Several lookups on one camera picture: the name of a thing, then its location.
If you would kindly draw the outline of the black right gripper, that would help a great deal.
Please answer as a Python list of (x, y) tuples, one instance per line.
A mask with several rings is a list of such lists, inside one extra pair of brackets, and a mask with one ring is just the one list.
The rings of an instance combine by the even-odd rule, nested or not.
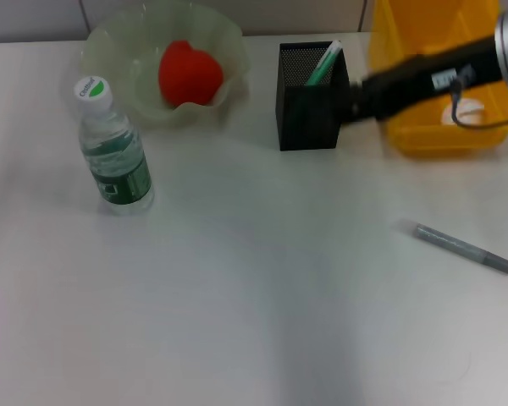
[(384, 121), (418, 103), (449, 94), (455, 80), (465, 89), (502, 80), (493, 36), (438, 54), (416, 55), (362, 83), (349, 83), (340, 92), (340, 122)]

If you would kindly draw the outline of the mint green pen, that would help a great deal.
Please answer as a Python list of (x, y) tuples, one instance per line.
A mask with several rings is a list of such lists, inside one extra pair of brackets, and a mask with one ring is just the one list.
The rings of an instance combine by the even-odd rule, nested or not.
[(332, 41), (324, 54), (319, 59), (316, 67), (312, 71), (305, 86), (313, 86), (321, 83), (327, 72), (333, 67), (334, 61), (342, 50), (340, 41)]

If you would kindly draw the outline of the white paper ball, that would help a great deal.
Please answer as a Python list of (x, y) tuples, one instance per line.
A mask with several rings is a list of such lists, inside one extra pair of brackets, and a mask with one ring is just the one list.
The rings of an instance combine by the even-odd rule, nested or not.
[[(443, 111), (441, 123), (443, 125), (454, 125), (451, 117), (452, 105), (449, 104)], [(479, 125), (485, 122), (486, 112), (482, 102), (476, 99), (463, 98), (460, 100), (456, 109), (457, 118), (469, 125)]]

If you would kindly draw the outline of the red-orange toy fruit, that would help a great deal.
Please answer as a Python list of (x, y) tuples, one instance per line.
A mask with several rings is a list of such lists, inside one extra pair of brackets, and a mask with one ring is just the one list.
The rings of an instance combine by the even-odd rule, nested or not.
[(208, 105), (223, 82), (220, 64), (188, 41), (172, 41), (163, 53), (158, 85), (163, 99), (172, 107), (185, 103)]

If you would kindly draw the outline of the grey marker pen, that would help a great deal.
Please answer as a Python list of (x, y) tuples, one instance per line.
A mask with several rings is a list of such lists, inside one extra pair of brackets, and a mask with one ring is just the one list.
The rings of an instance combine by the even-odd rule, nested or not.
[(470, 261), (490, 267), (504, 274), (508, 274), (508, 260), (487, 250), (464, 242), (438, 230), (418, 223), (413, 231), (416, 238), (440, 247)]

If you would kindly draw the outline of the clear green-label water bottle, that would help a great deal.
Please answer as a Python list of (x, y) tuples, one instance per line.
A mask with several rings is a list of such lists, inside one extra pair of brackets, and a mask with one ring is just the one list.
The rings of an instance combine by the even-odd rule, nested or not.
[(102, 199), (112, 211), (145, 211), (154, 197), (139, 131), (115, 106), (109, 83), (86, 76), (74, 87), (80, 110), (80, 150)]

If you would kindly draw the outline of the black mesh pen holder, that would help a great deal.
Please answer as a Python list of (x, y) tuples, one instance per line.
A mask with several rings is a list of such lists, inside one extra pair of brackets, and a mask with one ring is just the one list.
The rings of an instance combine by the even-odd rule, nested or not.
[(281, 151), (336, 147), (339, 101), (350, 89), (343, 51), (337, 51), (319, 82), (307, 84), (330, 45), (329, 41), (279, 45), (275, 115)]

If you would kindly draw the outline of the translucent green fruit plate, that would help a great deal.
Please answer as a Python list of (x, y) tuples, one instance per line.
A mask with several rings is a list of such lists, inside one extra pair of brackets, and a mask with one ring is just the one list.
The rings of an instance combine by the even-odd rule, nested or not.
[[(206, 106), (172, 107), (160, 94), (158, 65), (175, 40), (187, 40), (221, 64), (224, 82)], [(213, 127), (248, 95), (249, 61), (240, 27), (188, 0), (146, 0), (107, 18), (86, 40), (80, 70), (103, 77), (115, 102), (145, 129)]]

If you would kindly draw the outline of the yellow plastic storage bin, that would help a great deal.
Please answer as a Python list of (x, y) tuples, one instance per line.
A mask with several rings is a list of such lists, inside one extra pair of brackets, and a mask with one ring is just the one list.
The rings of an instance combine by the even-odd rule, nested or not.
[[(481, 39), (494, 32), (499, 0), (373, 0), (369, 68), (378, 72), (417, 54), (430, 55)], [(508, 119), (508, 88), (498, 82), (470, 89), (463, 98), (485, 106), (484, 123)], [(406, 109), (382, 123), (389, 143), (408, 156), (450, 156), (501, 144), (508, 127), (466, 130), (443, 125), (441, 96)]]

